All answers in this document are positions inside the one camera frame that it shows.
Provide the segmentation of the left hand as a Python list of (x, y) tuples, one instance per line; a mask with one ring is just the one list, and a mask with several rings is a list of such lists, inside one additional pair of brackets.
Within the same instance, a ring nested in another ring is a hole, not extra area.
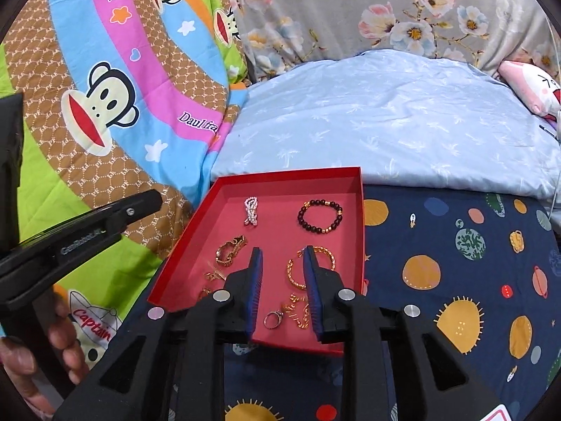
[(53, 290), (1, 301), (1, 364), (34, 410), (52, 415), (87, 372), (69, 307)]

